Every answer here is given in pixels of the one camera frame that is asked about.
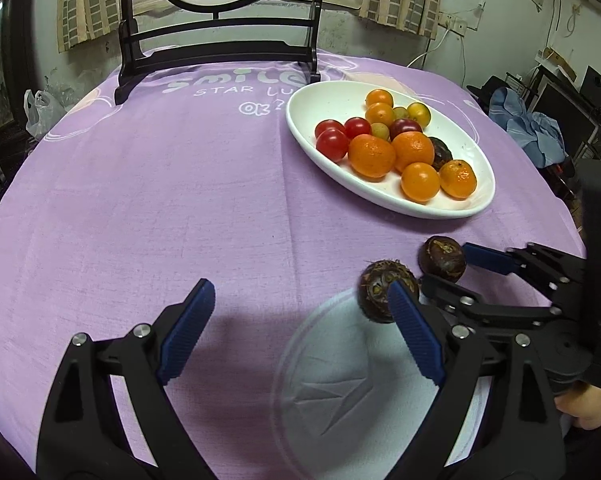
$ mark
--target plastic bag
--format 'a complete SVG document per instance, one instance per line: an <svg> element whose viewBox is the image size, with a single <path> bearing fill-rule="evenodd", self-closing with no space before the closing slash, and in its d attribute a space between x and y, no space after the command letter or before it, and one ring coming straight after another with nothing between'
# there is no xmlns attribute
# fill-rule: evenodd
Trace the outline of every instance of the plastic bag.
<svg viewBox="0 0 601 480"><path fill-rule="evenodd" d="M24 93L24 112L26 129L36 140L41 140L67 113L52 94L42 90L35 96L31 90Z"/></svg>

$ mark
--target plate rim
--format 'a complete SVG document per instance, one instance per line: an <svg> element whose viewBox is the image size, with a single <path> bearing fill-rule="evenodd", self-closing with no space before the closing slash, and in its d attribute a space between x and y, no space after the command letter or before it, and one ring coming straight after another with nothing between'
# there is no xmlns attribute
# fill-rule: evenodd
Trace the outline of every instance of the plate rim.
<svg viewBox="0 0 601 480"><path fill-rule="evenodd" d="M316 83L312 83L312 84L303 86L303 88L299 88L296 92L293 93L293 95L292 95L292 97L290 97L289 101L287 101L287 105L285 108L285 118L287 121L287 126L289 127L290 132L292 133L293 137L296 139L296 142L299 143L300 147L305 152L305 154L307 154L307 156L311 159L311 161L314 162L314 164L317 165L324 173L328 174L328 176L330 176L333 180L338 182L338 184L340 184L341 186L345 187L346 189L348 189L352 193L355 193L356 195L360 196L361 198L368 200L369 202L375 203L376 205L379 205L386 209L395 211L397 213L405 214L408 216L415 216L417 218L427 218L427 219L468 218L470 216L475 216L476 214L484 211L487 207L489 207L489 205L493 201L493 197L495 196L496 180L495 180L495 175L493 174L493 168L491 167L491 163L489 162L487 155L485 155L485 153L480 148L478 143L475 142L475 140L472 139L471 136L469 136L469 134L464 129L462 129L461 126L459 126L459 124L456 124L455 121L453 121L452 119L447 117L444 113L442 113L437 108L430 107L429 105L427 105L427 106L430 108L433 108L433 110L437 114L442 115L443 117L445 117L446 119L451 121L453 124L456 124L456 126L458 126L460 131L462 131L462 133L465 136L467 136L467 138L469 139L469 141L471 142L473 147L478 150L480 155L487 162L487 168L491 175L491 189L490 189L490 194L489 194L488 200L486 200L485 203L483 203L479 206L469 208L469 209L459 209L459 210L458 209L431 208L430 206L427 206L427 205L419 204L416 202L411 202L410 200L408 200L406 198L399 198L399 197L391 196L384 192L381 192L380 190L376 189L375 187L370 186L363 179L355 176L354 174L351 174L347 171L342 170L337 163L335 163L335 162L329 160L328 158L324 157L323 155L321 155L320 152L318 152L318 150L315 148L315 146L313 146L311 144L311 142L309 142L300 133L300 131L298 131L298 128L296 127L295 123L292 120L290 108L292 107L293 102L296 99L296 97L299 94L301 94L302 92L307 91L307 89L315 87L316 85L332 85L333 86L336 84L355 84L357 86L364 86L364 87L371 88L371 89L377 89L377 88L385 89L391 93L399 94L405 98L409 98L411 100L417 100L417 97L409 96L408 94L405 94L404 92L386 88L381 85L366 83L363 81L347 81L347 80L320 81L320 82L316 82ZM365 189L365 191L367 191L367 193L361 194L359 192L359 190L360 190L359 188L360 188L361 184L362 184L362 187Z"/></svg>

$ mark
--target black speaker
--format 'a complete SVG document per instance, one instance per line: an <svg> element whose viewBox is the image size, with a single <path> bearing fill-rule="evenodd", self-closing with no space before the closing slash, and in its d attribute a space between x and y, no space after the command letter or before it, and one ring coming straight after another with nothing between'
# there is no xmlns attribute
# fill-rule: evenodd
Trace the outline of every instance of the black speaker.
<svg viewBox="0 0 601 480"><path fill-rule="evenodd" d="M591 67L587 68L581 86L581 96L596 110L599 110L601 114L601 75Z"/></svg>

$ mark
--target white oval plate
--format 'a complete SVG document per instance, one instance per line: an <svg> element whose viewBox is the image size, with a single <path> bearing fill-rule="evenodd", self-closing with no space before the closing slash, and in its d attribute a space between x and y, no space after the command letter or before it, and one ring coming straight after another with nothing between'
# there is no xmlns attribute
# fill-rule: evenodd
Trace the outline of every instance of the white oval plate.
<svg viewBox="0 0 601 480"><path fill-rule="evenodd" d="M424 133L438 137L448 146L454 158L466 160L474 169L478 187L466 200L454 200L441 190L426 204L411 202L405 198L400 188L400 175L395 171L391 171L381 182L371 182L358 176L346 157L337 164L315 148L315 126L325 119L344 123L351 117L365 117L365 97L375 88L381 87L357 81L324 81L307 85L292 95L287 104L287 124L309 158L342 186L397 213L417 218L465 218L484 210L495 194L491 165L474 140L435 108L429 107L431 123ZM394 96L394 106L408 107L418 102L400 92L389 92Z"/></svg>

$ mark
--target red tomato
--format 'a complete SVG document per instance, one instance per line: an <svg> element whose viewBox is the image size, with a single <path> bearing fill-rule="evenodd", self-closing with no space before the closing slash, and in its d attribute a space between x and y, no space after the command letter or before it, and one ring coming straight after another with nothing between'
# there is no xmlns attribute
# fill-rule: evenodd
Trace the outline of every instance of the red tomato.
<svg viewBox="0 0 601 480"><path fill-rule="evenodd" d="M325 119L324 121L320 121L315 126L315 138L317 139L318 137L320 137L320 134L323 133L327 128L335 128L337 130L340 130L343 134L346 133L344 126L341 123L333 119Z"/></svg>
<svg viewBox="0 0 601 480"><path fill-rule="evenodd" d="M371 135L371 124L362 117L352 117L344 123L344 133L352 140L359 135Z"/></svg>
<svg viewBox="0 0 601 480"><path fill-rule="evenodd" d="M315 142L315 148L333 162L340 162L347 155L349 139L340 130L327 128Z"/></svg>

